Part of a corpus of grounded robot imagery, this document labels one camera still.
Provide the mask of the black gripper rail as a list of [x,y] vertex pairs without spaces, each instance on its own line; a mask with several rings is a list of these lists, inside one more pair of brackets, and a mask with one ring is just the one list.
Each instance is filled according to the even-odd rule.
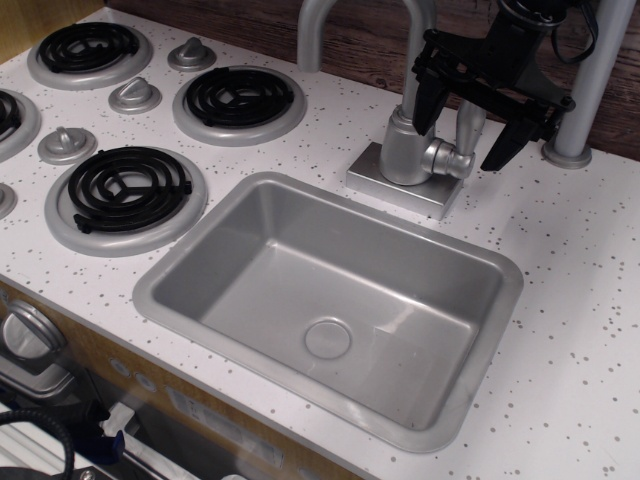
[[508,121],[481,164],[483,171],[501,170],[531,140],[534,127],[537,135],[549,137],[574,109],[574,100],[536,63],[544,37],[523,28],[493,28],[484,38],[427,30],[413,66],[419,83],[417,133],[427,134],[454,94]]

